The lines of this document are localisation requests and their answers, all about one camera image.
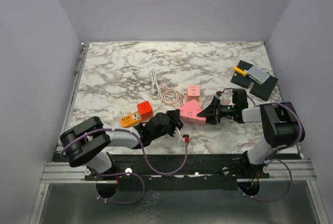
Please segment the pink triangular power strip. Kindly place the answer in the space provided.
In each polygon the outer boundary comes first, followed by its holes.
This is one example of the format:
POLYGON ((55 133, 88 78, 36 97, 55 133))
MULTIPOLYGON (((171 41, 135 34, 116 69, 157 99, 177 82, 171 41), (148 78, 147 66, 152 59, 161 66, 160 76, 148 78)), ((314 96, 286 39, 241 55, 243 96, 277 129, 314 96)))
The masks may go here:
POLYGON ((205 117, 197 116, 202 110, 199 103, 192 99, 191 101, 185 103, 180 108, 180 120, 182 122, 191 122, 198 125, 206 123, 205 117))

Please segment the pink cube socket adapter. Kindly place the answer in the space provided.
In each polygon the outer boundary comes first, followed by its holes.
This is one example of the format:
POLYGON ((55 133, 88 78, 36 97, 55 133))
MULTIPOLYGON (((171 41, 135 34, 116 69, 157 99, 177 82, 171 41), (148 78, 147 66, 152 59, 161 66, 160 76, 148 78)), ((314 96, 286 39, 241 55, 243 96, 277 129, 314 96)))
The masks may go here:
POLYGON ((187 87, 187 98, 189 101, 192 99, 198 101, 200 99, 200 87, 198 85, 189 85, 187 87))

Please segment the orange power strip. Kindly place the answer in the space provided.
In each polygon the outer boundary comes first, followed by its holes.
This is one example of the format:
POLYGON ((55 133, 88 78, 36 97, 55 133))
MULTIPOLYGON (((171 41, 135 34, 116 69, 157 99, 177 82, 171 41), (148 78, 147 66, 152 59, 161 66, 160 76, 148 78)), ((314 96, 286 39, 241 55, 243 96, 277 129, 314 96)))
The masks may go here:
POLYGON ((139 112, 132 113, 130 115, 124 116, 123 118, 120 119, 121 126, 123 128, 130 128, 133 127, 139 123, 141 123, 142 117, 139 114, 139 112))

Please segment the round pink power strip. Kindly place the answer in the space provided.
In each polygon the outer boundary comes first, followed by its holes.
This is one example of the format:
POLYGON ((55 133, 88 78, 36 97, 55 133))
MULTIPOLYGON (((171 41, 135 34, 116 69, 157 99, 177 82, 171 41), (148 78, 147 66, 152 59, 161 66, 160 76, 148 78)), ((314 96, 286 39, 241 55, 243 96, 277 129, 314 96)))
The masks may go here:
MULTIPOLYGON (((189 98, 187 95, 183 97, 183 104, 188 103, 189 101, 193 100, 192 98, 189 98)), ((195 101, 197 101, 197 103, 199 104, 199 106, 201 107, 203 104, 203 100, 202 97, 198 97, 198 98, 194 98, 195 101)))

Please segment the red cube socket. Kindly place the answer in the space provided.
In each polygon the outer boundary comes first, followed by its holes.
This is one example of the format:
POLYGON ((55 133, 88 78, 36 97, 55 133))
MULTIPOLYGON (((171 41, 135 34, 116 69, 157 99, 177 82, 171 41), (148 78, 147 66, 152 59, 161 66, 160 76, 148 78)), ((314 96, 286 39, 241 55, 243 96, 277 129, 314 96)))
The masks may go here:
POLYGON ((148 120, 153 116, 153 109, 149 101, 137 104, 137 110, 142 120, 148 120))

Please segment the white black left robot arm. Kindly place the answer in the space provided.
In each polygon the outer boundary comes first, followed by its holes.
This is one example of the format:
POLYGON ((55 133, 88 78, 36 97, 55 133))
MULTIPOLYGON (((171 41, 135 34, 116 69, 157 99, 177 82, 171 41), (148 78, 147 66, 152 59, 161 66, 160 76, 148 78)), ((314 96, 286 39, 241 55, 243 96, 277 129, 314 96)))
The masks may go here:
POLYGON ((111 156, 103 151, 104 148, 126 147, 131 150, 141 149, 143 157, 152 171, 159 175, 172 175, 186 163, 188 155, 187 135, 181 135, 183 123, 180 120, 180 110, 169 110, 166 113, 157 113, 148 122, 140 123, 130 128, 105 128, 97 116, 65 131, 60 135, 62 151, 70 167, 86 166, 94 169, 101 178, 107 180, 113 177, 115 167, 111 156), (156 170, 149 162, 145 147, 152 141, 169 135, 178 138, 185 144, 185 157, 180 167, 172 172, 156 170))

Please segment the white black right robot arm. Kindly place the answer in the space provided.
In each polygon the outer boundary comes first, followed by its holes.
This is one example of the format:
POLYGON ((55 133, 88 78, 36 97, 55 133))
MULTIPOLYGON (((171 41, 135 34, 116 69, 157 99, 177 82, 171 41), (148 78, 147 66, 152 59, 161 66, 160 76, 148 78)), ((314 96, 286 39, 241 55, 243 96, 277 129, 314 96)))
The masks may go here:
POLYGON ((212 102, 197 114, 206 123, 216 125, 222 118, 237 123, 260 123, 263 138, 253 148, 246 151, 239 164, 239 172, 250 178, 258 171, 258 166, 272 158, 281 150, 293 147, 305 138, 305 129, 290 102, 268 103, 248 106, 248 95, 244 89, 232 89, 232 105, 221 103, 222 91, 218 91, 212 102))

